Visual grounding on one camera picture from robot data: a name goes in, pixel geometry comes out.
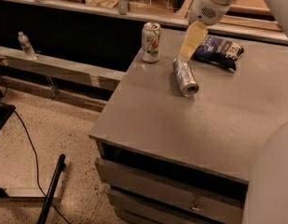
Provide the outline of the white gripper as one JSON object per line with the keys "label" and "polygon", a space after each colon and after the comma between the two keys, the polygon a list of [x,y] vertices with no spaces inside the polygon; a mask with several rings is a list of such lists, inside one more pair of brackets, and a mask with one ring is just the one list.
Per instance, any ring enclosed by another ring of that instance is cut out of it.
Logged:
{"label": "white gripper", "polygon": [[188,22],[191,23],[185,33],[178,59],[187,62],[199,44],[208,34],[207,26],[219,22],[228,12],[230,5],[221,5],[213,0],[193,0]]}

